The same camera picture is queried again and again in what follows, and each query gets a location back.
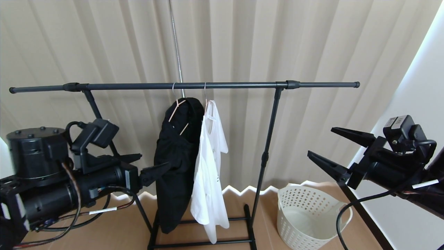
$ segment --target white shirt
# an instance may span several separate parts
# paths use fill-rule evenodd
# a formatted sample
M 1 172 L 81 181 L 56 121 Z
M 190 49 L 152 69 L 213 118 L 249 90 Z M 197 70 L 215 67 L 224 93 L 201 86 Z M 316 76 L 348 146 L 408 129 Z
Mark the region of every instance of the white shirt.
M 214 101 L 209 101 L 203 116 L 199 153 L 194 171 L 191 214 L 204 225 L 211 243 L 216 243 L 216 225 L 230 226 L 219 180 L 221 152 L 228 153 L 219 112 Z

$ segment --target plastic basket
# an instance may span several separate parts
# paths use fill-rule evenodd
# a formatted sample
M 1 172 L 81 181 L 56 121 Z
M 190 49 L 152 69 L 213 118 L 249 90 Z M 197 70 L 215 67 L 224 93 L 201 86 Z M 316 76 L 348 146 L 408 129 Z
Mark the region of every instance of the plastic basket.
M 336 218 L 345 205 L 330 195 L 301 185 L 287 186 L 278 191 L 279 212 L 277 230 L 282 240 L 293 250 L 316 250 L 337 236 Z M 341 232 L 350 222 L 341 220 Z

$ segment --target clothing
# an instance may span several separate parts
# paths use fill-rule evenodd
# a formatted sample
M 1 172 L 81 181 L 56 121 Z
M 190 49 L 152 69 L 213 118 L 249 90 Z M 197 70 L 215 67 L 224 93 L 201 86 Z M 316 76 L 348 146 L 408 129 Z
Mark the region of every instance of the clothing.
M 190 202 L 204 114 L 199 100 L 181 98 L 178 102 L 183 100 L 185 102 L 179 105 L 171 121 L 168 120 L 176 102 L 165 112 L 154 155 L 154 165 L 171 164 L 171 169 L 156 181 L 159 223 L 165 234 L 180 223 Z
M 209 101 L 202 121 L 199 153 L 194 174 L 191 214 L 204 225 L 211 243 L 216 243 L 216 225 L 230 226 L 219 180 L 221 152 L 228 153 L 219 112 Z

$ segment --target robotic arm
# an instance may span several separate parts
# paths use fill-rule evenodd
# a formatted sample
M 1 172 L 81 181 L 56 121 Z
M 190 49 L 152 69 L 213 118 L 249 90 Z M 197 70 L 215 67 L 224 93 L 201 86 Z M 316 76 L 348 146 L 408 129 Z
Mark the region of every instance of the robotic arm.
M 69 134 L 72 125 L 82 129 L 74 142 Z M 88 153 L 90 143 L 108 147 L 118 130 L 109 121 L 96 119 L 88 124 L 70 122 L 66 130 L 40 127 L 7 135 L 15 175 L 0 180 L 0 250 L 19 247 L 28 231 L 48 228 L 61 215 L 78 208 L 78 195 L 81 207 L 91 207 L 103 196 L 126 190 L 140 205 L 135 194 L 170 165 L 145 168 L 139 175 L 131 163 L 141 154 L 95 157 Z M 68 145 L 74 161 L 68 156 Z M 142 216 L 150 228 L 146 215 Z
M 349 169 L 311 151 L 308 157 L 336 182 L 356 189 L 362 180 L 370 180 L 388 190 L 409 180 L 394 196 L 406 199 L 444 219 L 444 149 L 425 168 L 436 149 L 420 125 L 410 115 L 393 117 L 384 126 L 384 137 L 360 131 L 332 128 L 331 131 L 363 147 L 364 157 Z M 388 142 L 392 150 L 384 148 Z

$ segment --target rack vertical pole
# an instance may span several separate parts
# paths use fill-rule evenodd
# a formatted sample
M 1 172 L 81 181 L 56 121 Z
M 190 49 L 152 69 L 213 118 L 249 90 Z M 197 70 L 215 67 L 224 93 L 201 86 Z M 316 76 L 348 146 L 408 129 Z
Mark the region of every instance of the rack vertical pole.
M 273 135 L 274 122 L 276 121 L 276 114 L 278 113 L 279 100 L 281 98 L 281 93 L 283 88 L 276 88 L 274 92 L 274 102 L 273 109 L 271 110 L 270 125 L 268 126 L 267 140 L 265 142 L 264 153 L 262 154 L 261 171 L 259 173 L 258 187 L 256 188 L 256 196 L 254 197 L 253 211 L 251 213 L 251 227 L 253 227 L 254 216 L 256 215 L 256 210 L 259 203 L 259 194 L 261 192 L 262 180 L 264 179 L 265 167 L 268 161 L 268 151 L 270 149 L 271 136 Z
M 82 91 L 85 94 L 86 99 L 89 102 L 89 105 L 91 106 L 92 111 L 94 112 L 94 115 L 98 119 L 102 119 L 102 115 L 100 114 L 99 108 L 97 107 L 97 104 L 95 103 L 94 96 L 91 93 L 91 90 L 83 90 Z M 111 141 L 110 143 L 110 149 L 112 151 L 113 156 L 119 156 L 119 153 L 117 152 L 117 149 L 115 148 L 114 142 Z

